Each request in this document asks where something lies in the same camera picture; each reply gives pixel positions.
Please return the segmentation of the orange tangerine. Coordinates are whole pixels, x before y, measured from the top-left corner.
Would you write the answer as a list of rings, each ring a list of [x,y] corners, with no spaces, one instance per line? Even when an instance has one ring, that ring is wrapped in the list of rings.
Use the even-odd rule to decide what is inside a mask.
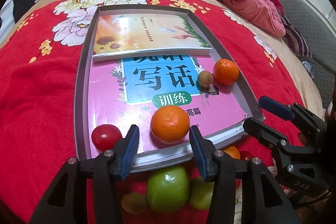
[[[226,146],[222,148],[222,151],[230,155],[230,157],[232,157],[233,159],[240,160],[240,152],[234,145]]]
[[[152,135],[165,144],[182,141],[190,128],[190,118],[187,112],[178,106],[163,106],[152,116],[150,131]]]
[[[228,59],[218,60],[213,68],[214,79],[225,86],[235,83],[240,75],[238,66]]]

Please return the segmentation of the round green fruit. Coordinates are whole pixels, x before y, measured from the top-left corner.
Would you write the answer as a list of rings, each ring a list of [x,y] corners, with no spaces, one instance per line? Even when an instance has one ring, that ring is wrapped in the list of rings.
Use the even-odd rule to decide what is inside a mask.
[[[209,210],[214,183],[205,182],[200,176],[190,182],[189,204],[198,210]]]

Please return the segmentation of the brown kiwi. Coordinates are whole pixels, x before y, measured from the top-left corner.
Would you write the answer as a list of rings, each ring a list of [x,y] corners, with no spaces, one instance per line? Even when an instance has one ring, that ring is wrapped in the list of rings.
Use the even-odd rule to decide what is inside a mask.
[[[148,204],[143,195],[131,192],[122,197],[121,206],[126,212],[136,215],[146,210]]]

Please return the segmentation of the red tomato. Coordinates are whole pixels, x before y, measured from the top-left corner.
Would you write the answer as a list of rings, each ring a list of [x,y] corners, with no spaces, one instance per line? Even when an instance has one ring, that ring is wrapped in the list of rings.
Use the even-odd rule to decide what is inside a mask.
[[[93,145],[100,152],[112,149],[118,140],[122,139],[120,130],[112,124],[97,126],[91,134]]]
[[[244,161],[250,161],[253,159],[253,155],[248,151],[240,151],[240,159]]]

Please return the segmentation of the small brown longan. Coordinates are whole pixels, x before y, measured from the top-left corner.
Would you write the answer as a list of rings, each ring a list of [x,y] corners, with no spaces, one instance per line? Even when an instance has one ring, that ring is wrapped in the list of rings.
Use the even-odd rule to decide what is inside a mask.
[[[214,81],[213,74],[209,71],[202,71],[198,75],[198,84],[203,88],[209,88]]]

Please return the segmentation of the large green mango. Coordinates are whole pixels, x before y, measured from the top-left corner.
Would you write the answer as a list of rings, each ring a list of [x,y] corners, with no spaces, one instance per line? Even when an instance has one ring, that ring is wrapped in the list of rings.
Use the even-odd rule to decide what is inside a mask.
[[[187,203],[190,180],[181,165],[154,170],[146,184],[146,199],[157,213],[173,213]]]

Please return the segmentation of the beige bed sheet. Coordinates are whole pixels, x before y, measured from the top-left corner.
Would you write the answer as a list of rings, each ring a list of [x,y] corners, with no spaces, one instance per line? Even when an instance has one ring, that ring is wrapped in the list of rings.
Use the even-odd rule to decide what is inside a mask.
[[[37,4],[33,5],[33,7],[30,8],[29,11],[26,12],[24,16],[19,20],[19,22],[16,23],[15,26],[9,30],[5,38],[1,39],[1,47],[6,45],[9,39],[16,32],[16,29],[19,27],[19,25],[24,21],[26,17],[28,17],[29,13],[36,14],[37,9],[45,7],[46,5],[55,1],[66,0],[40,0],[37,2]],[[262,39],[266,43],[266,45],[269,46],[271,50],[273,50],[275,55],[283,63],[284,67],[286,67],[286,70],[291,76],[301,96],[301,99],[303,100],[304,106],[317,116],[323,116],[322,98],[317,86],[313,83],[313,80],[308,75],[301,61],[299,61],[298,57],[296,57],[294,53],[288,48],[288,46],[286,46],[283,39],[274,38],[270,34],[267,34],[260,28],[254,26],[248,20],[245,20],[242,16],[233,12],[225,4],[218,0],[194,0],[194,2],[197,4],[199,4],[201,1],[205,2],[207,5],[214,5],[221,8],[222,10],[226,10],[226,12],[229,12],[230,15],[235,16],[235,24],[237,26],[243,26],[245,29],[249,29],[260,39]]]

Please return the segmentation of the striped dark pillow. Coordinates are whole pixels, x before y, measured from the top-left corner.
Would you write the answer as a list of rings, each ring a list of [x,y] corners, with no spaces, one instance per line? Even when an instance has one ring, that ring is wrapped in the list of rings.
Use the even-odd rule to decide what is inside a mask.
[[[312,57],[311,49],[308,46],[302,34],[299,32],[297,28],[295,28],[293,24],[291,24],[289,19],[283,13],[279,12],[279,15],[282,24],[285,27],[285,35],[283,36],[283,40],[286,43],[286,45],[297,57],[311,58]]]

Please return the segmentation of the grey headboard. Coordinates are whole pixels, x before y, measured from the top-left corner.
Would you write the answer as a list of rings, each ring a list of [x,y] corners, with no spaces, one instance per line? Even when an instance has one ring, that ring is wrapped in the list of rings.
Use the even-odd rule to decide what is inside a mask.
[[[285,16],[295,26],[311,49],[312,57],[299,57],[313,69],[324,108],[332,102],[335,84],[335,36],[323,20],[302,0],[279,0]]]

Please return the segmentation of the pink Chinese workbook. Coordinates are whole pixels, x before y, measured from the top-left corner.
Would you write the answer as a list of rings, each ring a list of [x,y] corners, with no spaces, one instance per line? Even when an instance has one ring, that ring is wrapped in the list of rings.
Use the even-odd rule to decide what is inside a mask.
[[[151,56],[112,60],[91,65],[88,85],[88,128],[112,124],[122,134],[139,127],[138,153],[165,148],[150,131],[157,109],[174,105],[187,112],[191,125],[203,136],[222,132],[243,121],[231,87],[213,84],[209,92],[198,84],[198,74],[212,72],[209,56]]]

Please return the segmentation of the sunflower cover book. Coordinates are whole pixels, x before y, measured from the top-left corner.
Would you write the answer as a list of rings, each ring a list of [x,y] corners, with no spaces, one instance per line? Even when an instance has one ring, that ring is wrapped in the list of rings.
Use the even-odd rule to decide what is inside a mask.
[[[113,60],[196,53],[208,55],[212,47],[184,16],[168,14],[119,14],[98,18],[93,60]]]

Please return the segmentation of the black bag on floor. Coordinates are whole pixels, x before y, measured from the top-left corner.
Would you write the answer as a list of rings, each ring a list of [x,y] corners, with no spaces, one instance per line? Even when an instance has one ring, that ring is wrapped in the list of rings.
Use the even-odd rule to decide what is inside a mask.
[[[13,4],[13,17],[15,23],[17,23],[21,17],[35,4],[35,0],[13,0]]]

